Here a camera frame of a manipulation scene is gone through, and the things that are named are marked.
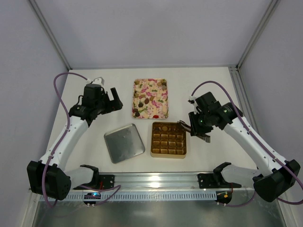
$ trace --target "gray wall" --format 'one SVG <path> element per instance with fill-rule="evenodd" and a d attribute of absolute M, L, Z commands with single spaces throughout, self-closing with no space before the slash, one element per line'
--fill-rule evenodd
<path fill-rule="evenodd" d="M 16 225 L 29 188 L 26 168 L 44 152 L 65 71 L 27 1 L 0 4 L 0 220 Z M 63 88 L 64 80 L 58 84 Z"/>
<path fill-rule="evenodd" d="M 303 166 L 303 1 L 283 0 L 241 73 L 260 134 Z M 303 171 L 299 174 L 303 180 Z M 294 200 L 303 198 L 296 183 Z"/>
<path fill-rule="evenodd" d="M 237 64 L 270 0 L 36 0 L 72 68 Z"/>

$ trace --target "floral tray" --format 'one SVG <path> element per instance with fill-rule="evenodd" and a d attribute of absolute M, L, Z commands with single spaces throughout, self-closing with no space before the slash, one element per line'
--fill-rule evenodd
<path fill-rule="evenodd" d="M 133 118 L 166 119 L 169 116 L 166 79 L 134 81 Z"/>

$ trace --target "metal tray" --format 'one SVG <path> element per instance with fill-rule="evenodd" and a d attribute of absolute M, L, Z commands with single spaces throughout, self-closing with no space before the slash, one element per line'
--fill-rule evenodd
<path fill-rule="evenodd" d="M 113 163 L 119 163 L 145 152 L 145 146 L 134 124 L 104 134 Z"/>

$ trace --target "purple cable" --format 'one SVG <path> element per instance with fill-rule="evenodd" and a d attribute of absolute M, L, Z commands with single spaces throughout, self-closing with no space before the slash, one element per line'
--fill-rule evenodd
<path fill-rule="evenodd" d="M 121 185 L 117 185 L 117 186 L 115 186 L 115 187 L 112 187 L 112 188 L 109 188 L 109 189 L 102 189 L 102 190 L 97 190 L 97 189 L 89 188 L 89 187 L 86 187 L 86 186 L 84 186 L 84 185 L 80 185 L 80 187 L 86 188 L 86 189 L 89 189 L 89 190 L 92 190 L 92 191 L 96 191 L 96 192 L 108 192 L 108 191 L 111 191 L 111 190 L 117 188 L 117 190 L 115 190 L 115 192 L 114 192 L 113 194 L 111 194 L 108 198 L 106 198 L 105 200 L 100 201 L 100 202 L 98 202 L 98 203 L 96 203 L 96 204 L 94 205 L 94 206 L 99 206 L 99 205 L 101 205 L 101 204 L 106 203 L 107 201 L 109 201 L 109 200 L 110 200 L 110 199 L 111 199 L 111 198 L 120 190 Z M 73 210 L 72 212 L 70 212 L 70 213 L 67 214 L 67 215 L 62 215 L 62 216 L 54 215 L 53 217 L 55 217 L 55 218 L 65 218 L 65 217 L 67 217 L 67 216 L 73 214 L 74 212 L 76 212 L 76 211 L 78 211 L 78 210 L 80 210 L 81 208 L 84 208 L 84 207 L 86 207 L 86 206 L 80 206 L 80 207 L 76 208 L 75 210 Z"/>
<path fill-rule="evenodd" d="M 298 182 L 298 184 L 300 185 L 300 187 L 303 190 L 303 183 L 300 181 L 300 179 L 283 162 L 281 162 L 279 159 L 277 159 L 276 156 L 273 155 L 267 149 L 267 147 L 265 147 L 265 145 L 256 137 L 256 135 L 253 132 L 250 131 L 250 129 L 248 128 L 248 126 L 245 124 L 245 122 L 243 121 L 242 117 L 240 116 L 240 114 L 239 114 L 239 112 L 237 110 L 237 107 L 236 107 L 235 103 L 233 102 L 231 96 L 228 94 L 228 92 L 226 91 L 226 89 L 221 84 L 219 84 L 218 82 L 215 82 L 215 81 L 211 81 L 211 80 L 203 82 L 202 84 L 200 84 L 199 86 L 197 86 L 194 89 L 194 91 L 191 94 L 191 96 L 194 96 L 194 93 L 198 90 L 199 87 L 201 87 L 204 84 L 208 84 L 208 83 L 213 83 L 213 84 L 218 85 L 225 92 L 225 94 L 227 95 L 228 99 L 230 100 L 230 102 L 231 102 L 231 104 L 232 104 L 232 106 L 233 106 L 233 108 L 234 108 L 234 110 L 235 110 L 235 112 L 236 112 L 236 114 L 237 114 L 240 122 L 242 123 L 243 127 L 247 130 L 247 132 L 249 132 L 249 134 L 254 138 L 254 140 L 265 150 L 265 152 L 268 153 L 268 155 L 271 156 L 273 159 L 275 159 L 275 161 L 277 163 L 279 163 Z M 252 200 L 253 200 L 253 198 L 250 199 L 248 202 L 242 204 L 242 205 L 228 205 L 227 204 L 226 206 L 228 206 L 228 207 L 242 207 L 242 206 L 245 206 L 245 205 L 249 204 Z M 285 201 L 285 200 L 283 200 L 281 198 L 278 198 L 278 200 L 281 201 L 281 202 L 287 203 L 287 204 L 291 204 L 291 205 L 300 205 L 300 204 L 303 204 L 303 200 L 301 200 L 299 202 L 289 202 L 289 201 Z"/>
<path fill-rule="evenodd" d="M 92 190 L 92 191 L 97 191 L 97 192 L 107 192 L 107 191 L 111 191 L 111 190 L 117 188 L 117 190 L 113 194 L 111 194 L 107 199 L 105 199 L 103 201 L 100 201 L 99 203 L 95 204 L 95 206 L 98 206 L 98 205 L 101 205 L 101 204 L 107 202 L 108 200 L 110 200 L 120 190 L 121 185 L 117 185 L 117 186 L 112 187 L 110 189 L 102 189 L 102 190 L 97 190 L 97 189 L 89 188 L 89 187 L 84 186 L 84 185 L 80 185 L 80 187 L 86 188 L 86 189 L 89 189 L 89 190 Z M 80 209 L 82 209 L 84 207 L 87 207 L 87 206 L 80 206 L 80 207 L 74 209 L 73 211 L 71 211 L 70 213 L 68 213 L 66 215 L 61 215 L 61 216 L 60 215 L 53 215 L 53 217 L 55 217 L 55 218 L 65 218 L 65 217 L 70 216 L 71 214 L 75 213 L 76 211 L 78 211 L 78 210 L 80 210 Z M 46 214 L 47 214 L 47 212 L 44 212 L 44 215 L 42 216 L 41 221 L 38 224 L 39 227 L 42 226 L 42 222 L 43 222 L 44 218 L 46 217 Z"/>
<path fill-rule="evenodd" d="M 248 200 L 246 203 L 243 203 L 243 204 L 240 204 L 240 205 L 230 205 L 230 204 L 225 204 L 225 203 L 221 203 L 221 202 L 220 202 L 220 204 L 223 205 L 223 206 L 226 206 L 226 207 L 234 207 L 234 208 L 244 207 L 244 206 L 248 205 L 249 203 L 251 203 L 254 200 L 254 198 L 256 197 L 256 195 L 257 195 L 257 193 L 255 191 L 250 200 Z"/>
<path fill-rule="evenodd" d="M 68 74 L 76 75 L 76 76 L 78 76 L 78 77 L 81 77 L 81 78 L 87 80 L 86 77 L 84 77 L 84 76 L 82 76 L 82 75 L 80 75 L 80 74 L 78 74 L 78 73 L 74 73 L 74 72 L 63 72 L 63 73 L 60 73 L 60 74 L 58 74 L 58 75 L 53 79 L 53 87 L 54 87 L 54 89 L 55 89 L 55 91 L 56 91 L 56 94 L 57 94 L 57 96 L 58 96 L 58 99 L 59 99 L 59 101 L 60 101 L 60 103 L 61 103 L 61 105 L 62 105 L 62 107 L 63 107 L 63 109 L 64 109 L 64 111 L 65 111 L 65 113 L 66 113 L 66 117 L 67 117 L 67 127 L 66 127 L 66 129 L 65 129 L 65 132 L 64 132 L 63 135 L 61 136 L 61 138 L 58 140 L 58 142 L 57 142 L 56 145 L 54 146 L 54 148 L 53 148 L 53 150 L 52 150 L 50 156 L 48 157 L 47 162 L 46 162 L 45 167 L 44 167 L 44 170 L 43 170 L 43 174 L 42 174 L 42 193 L 43 193 L 43 197 L 44 197 L 44 200 L 45 200 L 46 204 L 47 204 L 50 208 L 52 208 L 52 207 L 54 207 L 54 206 L 56 205 L 57 200 L 55 201 L 55 203 L 54 203 L 53 205 L 50 204 L 50 202 L 48 201 L 47 194 L 46 194 L 46 189 L 45 189 L 45 177 L 46 177 L 46 172 L 47 172 L 47 168 L 48 168 L 48 166 L 49 166 L 49 163 L 51 162 L 52 156 L 54 155 L 54 153 L 55 153 L 56 149 L 58 148 L 59 144 L 62 142 L 62 140 L 64 139 L 66 133 L 68 132 L 68 129 L 70 128 L 70 122 L 71 122 L 71 121 L 70 121 L 70 116 L 69 116 L 69 114 L 68 114 L 68 110 L 67 110 L 67 108 L 66 108 L 64 102 L 62 101 L 61 96 L 60 96 L 60 94 L 59 94 L 59 91 L 58 91 L 58 89 L 57 89 L 56 80 L 57 80 L 60 76 L 62 76 L 62 75 L 68 75 Z"/>

